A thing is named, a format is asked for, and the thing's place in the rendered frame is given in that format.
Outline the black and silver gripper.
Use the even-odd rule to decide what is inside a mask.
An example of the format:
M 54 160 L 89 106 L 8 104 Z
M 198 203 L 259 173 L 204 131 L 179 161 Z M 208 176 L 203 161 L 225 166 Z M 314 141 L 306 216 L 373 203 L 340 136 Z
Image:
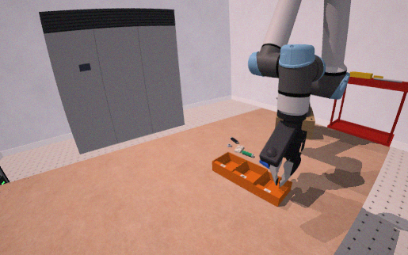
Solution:
M 284 158 L 287 159 L 287 161 L 284 163 L 284 173 L 282 174 L 282 179 L 279 182 L 279 187 L 281 187 L 282 185 L 284 185 L 284 183 L 290 178 L 290 176 L 297 170 L 297 168 L 299 167 L 299 164 L 301 163 L 301 152 L 299 152 L 299 149 L 301 147 L 301 143 L 302 143 L 302 147 L 301 150 L 303 150 L 304 145 L 305 145 L 305 141 L 306 141 L 306 137 L 307 137 L 307 131 L 303 131 L 301 130 L 302 128 L 302 123 L 303 120 L 306 119 L 307 114 L 304 114 L 302 116 L 290 116 L 290 115 L 286 115 L 283 114 L 281 112 L 279 112 L 279 110 L 277 109 L 277 116 L 279 118 L 281 118 L 283 121 L 285 122 L 289 122 L 291 124 L 296 124 L 297 125 L 297 132 L 289 146 L 289 148 L 286 151 L 286 154 L 284 156 Z M 289 121 L 286 121 L 289 120 Z M 300 122 L 296 122 L 296 121 L 300 121 Z M 283 159 L 282 159 L 283 161 Z M 279 172 L 279 168 L 282 164 L 282 161 L 280 162 L 278 167 L 275 166 L 271 166 L 269 165 L 273 180 L 275 185 L 278 184 L 278 172 Z

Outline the orange three-compartment bin rack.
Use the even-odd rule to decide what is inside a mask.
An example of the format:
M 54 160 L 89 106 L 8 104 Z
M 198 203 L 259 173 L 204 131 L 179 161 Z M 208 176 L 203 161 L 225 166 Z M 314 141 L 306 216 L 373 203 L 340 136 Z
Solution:
M 279 181 L 282 179 L 279 176 L 278 184 L 275 185 L 272 174 L 266 168 L 230 152 L 212 161 L 212 171 L 276 207 L 280 205 L 291 187 L 290 181 L 279 187 Z

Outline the white domino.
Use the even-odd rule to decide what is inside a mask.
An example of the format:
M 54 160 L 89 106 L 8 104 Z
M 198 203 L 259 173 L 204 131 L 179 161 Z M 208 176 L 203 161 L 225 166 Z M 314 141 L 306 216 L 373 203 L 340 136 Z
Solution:
M 238 145 L 238 146 L 236 147 L 236 149 L 235 149 L 235 152 L 240 153 L 243 148 L 244 148 L 244 146 Z

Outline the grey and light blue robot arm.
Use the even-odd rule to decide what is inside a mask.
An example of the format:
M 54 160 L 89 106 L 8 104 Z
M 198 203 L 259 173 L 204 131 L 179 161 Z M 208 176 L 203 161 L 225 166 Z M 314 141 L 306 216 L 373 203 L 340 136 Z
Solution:
M 301 2 L 278 0 L 261 50 L 250 55 L 248 67 L 251 74 L 279 78 L 279 112 L 308 117 L 311 95 L 339 100 L 345 92 L 350 76 L 344 60 L 351 0 L 324 0 L 322 58 L 312 45 L 288 44 Z M 296 124 L 280 120 L 260 160 L 278 167 L 296 132 Z

